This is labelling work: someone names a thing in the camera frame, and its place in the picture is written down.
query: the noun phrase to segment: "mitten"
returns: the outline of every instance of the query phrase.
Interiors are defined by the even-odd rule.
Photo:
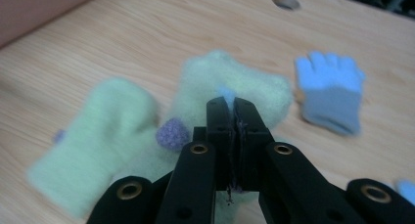
[[[180,151],[190,142],[193,128],[206,125],[206,103],[221,96],[230,109],[235,97],[254,103],[270,129],[285,118],[293,100],[286,77],[246,67],[215,50],[184,64],[179,90],[157,133],[159,144]]]
[[[136,84],[112,78],[91,91],[69,128],[27,172],[28,182],[74,217],[82,218],[113,176],[143,148],[155,147],[156,103]]]
[[[351,57],[309,53],[296,59],[298,86],[304,95],[302,116],[342,135],[360,133],[358,112],[365,74]]]

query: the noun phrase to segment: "wooden table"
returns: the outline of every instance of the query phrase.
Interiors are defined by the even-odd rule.
[[[0,223],[84,223],[32,189],[26,169],[99,81],[135,81],[164,115],[182,63],[216,48],[293,83],[293,60],[308,51],[354,57],[367,74],[361,136],[305,123],[297,104],[273,133],[341,188],[415,181],[415,22],[346,0],[299,1],[286,11],[272,0],[93,0],[0,50]],[[265,223],[257,202],[235,220]]]

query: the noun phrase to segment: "glove finger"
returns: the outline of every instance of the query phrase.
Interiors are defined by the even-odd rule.
[[[314,70],[311,65],[311,61],[305,57],[296,59],[296,69],[297,69],[297,80],[300,87],[303,87],[304,84],[308,82],[311,76],[314,74]]]
[[[357,64],[356,61],[348,56],[341,57],[339,60],[339,69],[344,71],[356,71]]]
[[[357,75],[360,77],[361,80],[365,80],[366,79],[366,74],[363,72],[363,70],[361,69],[357,69]]]
[[[339,56],[336,53],[327,53],[325,55],[327,65],[332,68],[339,67]]]
[[[316,72],[325,71],[327,68],[326,58],[321,52],[313,51],[308,54]]]

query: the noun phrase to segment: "blue object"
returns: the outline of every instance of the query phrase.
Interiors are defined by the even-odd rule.
[[[229,111],[233,111],[233,103],[235,101],[236,93],[232,89],[226,87],[226,86],[220,86],[217,89],[217,92],[220,96],[223,96],[223,98],[226,101],[226,104],[228,105]]]
[[[310,52],[296,59],[302,116],[342,135],[360,133],[358,112],[366,78],[351,57]]]
[[[409,180],[401,180],[397,182],[397,191],[415,205],[415,183]]]

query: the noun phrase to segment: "purple pom-pom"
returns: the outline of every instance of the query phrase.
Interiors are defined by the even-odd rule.
[[[59,144],[62,140],[64,140],[65,134],[66,134],[65,130],[63,129],[58,130],[58,132],[55,134],[55,136],[52,139],[53,143]]]
[[[189,131],[180,119],[174,117],[157,131],[156,139],[162,147],[180,151],[189,143]]]

